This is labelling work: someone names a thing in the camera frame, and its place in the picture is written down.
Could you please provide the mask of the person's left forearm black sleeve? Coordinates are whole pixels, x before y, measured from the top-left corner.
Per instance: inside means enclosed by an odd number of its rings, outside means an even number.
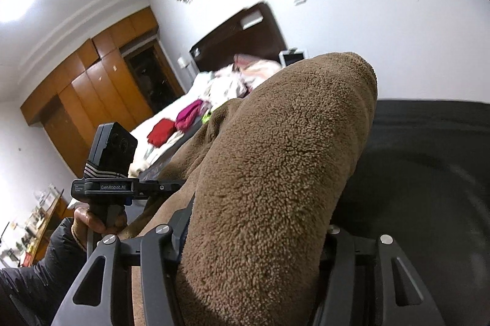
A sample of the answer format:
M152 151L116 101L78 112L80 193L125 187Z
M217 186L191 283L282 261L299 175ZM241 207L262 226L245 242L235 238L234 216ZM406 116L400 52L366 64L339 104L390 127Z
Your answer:
M51 235L36 265L1 270L1 324L50 325L66 293L86 262L86 251L73 236L72 218Z

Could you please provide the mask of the person's left hand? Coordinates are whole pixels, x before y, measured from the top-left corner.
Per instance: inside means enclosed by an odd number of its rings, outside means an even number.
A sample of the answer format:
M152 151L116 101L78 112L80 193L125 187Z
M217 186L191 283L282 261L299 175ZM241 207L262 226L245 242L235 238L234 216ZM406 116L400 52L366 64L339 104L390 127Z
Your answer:
M115 219L112 227L107 227L88 207L79 207L74 211L74 222L71 233L82 250L86 250L88 232L101 235L118 234L127 226L127 215L122 209Z

